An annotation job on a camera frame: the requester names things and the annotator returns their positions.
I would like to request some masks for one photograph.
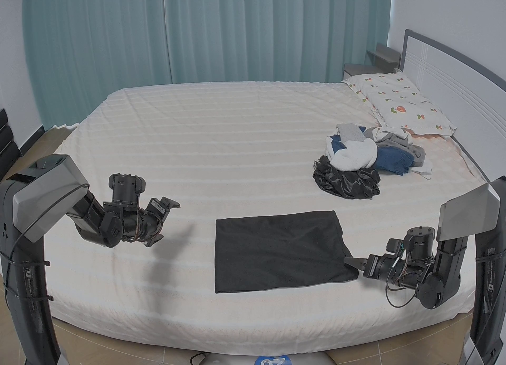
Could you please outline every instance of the white wall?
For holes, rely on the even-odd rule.
[[[392,0],[389,46],[412,29],[506,79],[506,0]]]
[[[0,0],[0,106],[20,148],[42,126],[26,66],[22,2]]]

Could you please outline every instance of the blue logo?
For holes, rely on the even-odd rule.
[[[259,356],[255,365],[292,365],[289,356]]]

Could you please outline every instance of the white pillow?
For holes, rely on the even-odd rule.
[[[414,134],[451,136],[455,126],[402,72],[362,74],[344,83],[372,110],[383,127],[408,128]]]

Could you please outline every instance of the teal curtain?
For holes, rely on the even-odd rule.
[[[390,0],[23,0],[45,128],[111,92],[232,80],[335,82],[386,44]]]
[[[44,127],[86,118],[115,90],[171,83],[163,0],[23,0]]]
[[[343,79],[386,44],[390,0],[165,0],[174,83]]]

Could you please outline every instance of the mattress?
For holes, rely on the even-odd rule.
[[[422,328],[473,306],[474,240],[458,294],[435,310],[402,309],[378,281],[215,294],[215,220],[335,210],[356,257],[390,237],[437,227],[439,207],[483,180],[450,139],[416,138],[431,180],[381,172],[380,195],[344,200],[315,184],[313,161],[337,123],[377,125],[342,83],[193,83],[119,90],[63,142],[100,202],[112,173],[146,180],[151,197],[181,204],[152,248],[85,242],[62,218],[46,236],[52,314],[80,328],[147,344],[226,354],[279,355],[361,344]],[[392,293],[400,304],[411,291]]]

